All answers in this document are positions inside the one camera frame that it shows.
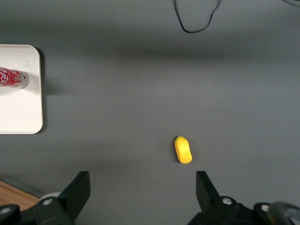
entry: wooden surface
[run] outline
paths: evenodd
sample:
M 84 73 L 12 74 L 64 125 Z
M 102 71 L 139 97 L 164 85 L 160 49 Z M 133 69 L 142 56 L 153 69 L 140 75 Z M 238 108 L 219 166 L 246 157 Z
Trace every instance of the wooden surface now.
M 35 205 L 38 201 L 38 198 L 0 181 L 0 206 L 17 204 L 20 206 L 20 210 L 23 211 Z

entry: gray table surface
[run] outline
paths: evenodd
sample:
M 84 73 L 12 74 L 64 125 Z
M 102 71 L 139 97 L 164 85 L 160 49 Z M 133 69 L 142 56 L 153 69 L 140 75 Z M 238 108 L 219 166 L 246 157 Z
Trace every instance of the gray table surface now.
M 214 4 L 179 0 L 187 28 Z M 280 0 L 224 0 L 189 35 L 171 0 L 2 0 L 0 43 L 41 52 L 44 127 L 0 135 L 0 180 L 41 197 L 89 171 L 79 225 L 187 224 L 197 170 L 247 207 L 300 205 L 299 22 Z

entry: white tray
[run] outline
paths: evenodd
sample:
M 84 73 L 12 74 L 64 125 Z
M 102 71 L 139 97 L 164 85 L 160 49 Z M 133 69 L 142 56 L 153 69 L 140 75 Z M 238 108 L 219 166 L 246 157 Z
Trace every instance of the white tray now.
M 23 89 L 0 87 L 0 134 L 35 134 L 43 126 L 38 51 L 30 45 L 0 45 L 0 67 L 24 71 Z

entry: red label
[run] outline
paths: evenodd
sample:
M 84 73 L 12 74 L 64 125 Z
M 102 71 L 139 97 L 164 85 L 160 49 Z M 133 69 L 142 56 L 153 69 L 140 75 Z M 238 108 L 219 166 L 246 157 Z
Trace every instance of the red label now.
M 25 79 L 26 76 L 18 70 L 0 67 L 0 87 L 19 87 Z

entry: red soda can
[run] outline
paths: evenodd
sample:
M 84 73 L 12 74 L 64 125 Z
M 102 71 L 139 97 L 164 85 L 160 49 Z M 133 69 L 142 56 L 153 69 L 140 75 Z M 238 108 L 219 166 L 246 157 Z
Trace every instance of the red soda can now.
M 25 72 L 0 67 L 0 87 L 25 88 L 28 82 Z

